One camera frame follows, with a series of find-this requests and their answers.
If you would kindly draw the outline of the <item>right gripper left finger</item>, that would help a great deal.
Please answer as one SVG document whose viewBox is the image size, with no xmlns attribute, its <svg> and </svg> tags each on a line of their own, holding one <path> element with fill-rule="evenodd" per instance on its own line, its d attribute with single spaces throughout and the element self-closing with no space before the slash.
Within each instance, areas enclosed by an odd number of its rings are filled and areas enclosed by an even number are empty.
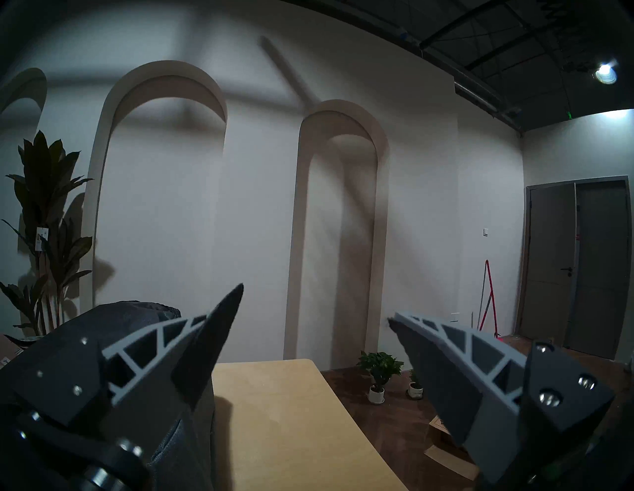
<svg viewBox="0 0 634 491">
<path fill-rule="evenodd" d="M 234 287 L 209 313 L 161 320 L 127 333 L 133 305 L 86 312 L 28 348 L 15 398 L 46 423 L 86 438 L 127 439 L 145 452 L 194 411 L 228 338 L 244 293 Z"/>
</svg>

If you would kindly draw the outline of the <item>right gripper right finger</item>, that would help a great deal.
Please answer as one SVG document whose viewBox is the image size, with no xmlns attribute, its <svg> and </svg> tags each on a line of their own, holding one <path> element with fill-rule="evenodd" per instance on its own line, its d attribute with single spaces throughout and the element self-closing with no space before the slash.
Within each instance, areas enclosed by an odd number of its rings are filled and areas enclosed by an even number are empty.
<svg viewBox="0 0 634 491">
<path fill-rule="evenodd" d="M 494 335 L 421 315 L 389 318 L 430 403 L 479 483 L 555 483 L 586 454 L 610 387 L 547 340 L 528 355 Z"/>
</svg>

